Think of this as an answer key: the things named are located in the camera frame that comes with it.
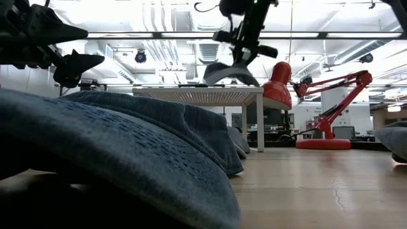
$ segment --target ceiling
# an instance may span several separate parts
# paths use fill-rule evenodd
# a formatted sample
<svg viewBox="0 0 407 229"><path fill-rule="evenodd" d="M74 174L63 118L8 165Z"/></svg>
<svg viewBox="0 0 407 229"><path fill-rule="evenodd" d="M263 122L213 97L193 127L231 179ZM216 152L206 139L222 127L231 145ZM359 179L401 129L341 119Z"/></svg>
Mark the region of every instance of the ceiling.
<svg viewBox="0 0 407 229"><path fill-rule="evenodd" d="M30 1L43 4L44 0ZM218 9L199 13L193 9L196 1L189 0L52 0L50 7L68 24L89 32L140 31L216 31L228 29L228 21ZM209 9L219 1L201 0L201 10ZM271 7L265 22L268 31L347 31L389 32L400 31L391 8L371 0L280 0ZM242 17L233 17L238 25ZM279 50L277 59L258 57L249 70L260 84L266 82L273 66L287 61L293 69L293 80L311 75L314 81L343 76L359 70L369 70L374 85L407 84L407 41L363 40L261 40L262 45ZM103 83L174 84L198 83L202 80L206 64L217 60L232 63L229 45L200 40L91 40L74 41L59 45L69 53L99 53L111 57L102 66L86 73ZM137 50L145 50L147 61L135 62ZM362 64L361 54L371 53L374 61ZM338 66L328 68L324 64ZM375 87L365 89L372 99L405 97L404 88Z"/></svg>

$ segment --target desk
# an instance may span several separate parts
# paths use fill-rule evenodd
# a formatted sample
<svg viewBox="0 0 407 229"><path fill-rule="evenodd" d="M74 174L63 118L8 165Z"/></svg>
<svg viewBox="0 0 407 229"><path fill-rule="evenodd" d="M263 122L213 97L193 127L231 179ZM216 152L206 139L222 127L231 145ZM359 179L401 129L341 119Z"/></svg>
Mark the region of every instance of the desk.
<svg viewBox="0 0 407 229"><path fill-rule="evenodd" d="M247 110L246 107L256 101L258 148L264 151L264 115L263 88L257 87L170 87L170 88L133 88L133 95L152 97L165 101L180 102L195 106L241 106L242 107L242 135L247 140Z"/></svg>
<svg viewBox="0 0 407 229"><path fill-rule="evenodd" d="M390 153L267 148L243 166L242 228L407 228L407 166Z"/></svg>

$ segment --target red lamp base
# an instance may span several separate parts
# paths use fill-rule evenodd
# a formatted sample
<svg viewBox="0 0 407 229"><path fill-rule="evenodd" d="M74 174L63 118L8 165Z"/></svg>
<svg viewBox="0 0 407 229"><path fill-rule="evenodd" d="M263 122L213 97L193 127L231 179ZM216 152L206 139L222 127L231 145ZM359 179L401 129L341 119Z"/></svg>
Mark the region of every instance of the red lamp base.
<svg viewBox="0 0 407 229"><path fill-rule="evenodd" d="M350 149L348 139L299 139L295 143L298 149Z"/></svg>

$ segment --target blue cloth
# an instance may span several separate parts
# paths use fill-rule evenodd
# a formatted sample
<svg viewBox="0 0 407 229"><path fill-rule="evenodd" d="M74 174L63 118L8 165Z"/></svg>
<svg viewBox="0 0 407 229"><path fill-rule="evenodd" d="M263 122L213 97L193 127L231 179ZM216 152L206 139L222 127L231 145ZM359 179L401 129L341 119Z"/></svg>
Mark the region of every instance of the blue cloth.
<svg viewBox="0 0 407 229"><path fill-rule="evenodd" d="M226 120L210 111L108 92L47 99L0 89L0 135L35 144L193 228L240 225L227 175L243 168ZM0 153L0 179L32 167L10 156L13 145L2 145L9 150Z"/></svg>

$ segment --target floor crack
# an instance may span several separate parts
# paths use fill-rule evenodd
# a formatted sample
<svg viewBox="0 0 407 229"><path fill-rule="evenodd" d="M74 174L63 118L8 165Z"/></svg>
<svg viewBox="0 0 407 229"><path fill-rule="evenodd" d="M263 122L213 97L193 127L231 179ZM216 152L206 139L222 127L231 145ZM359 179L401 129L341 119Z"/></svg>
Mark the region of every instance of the floor crack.
<svg viewBox="0 0 407 229"><path fill-rule="evenodd" d="M336 196L336 203L342 207L342 211L345 213L345 207L343 206L343 204L341 203L341 198L338 195L338 190L336 188L333 188L335 191L335 196Z"/></svg>

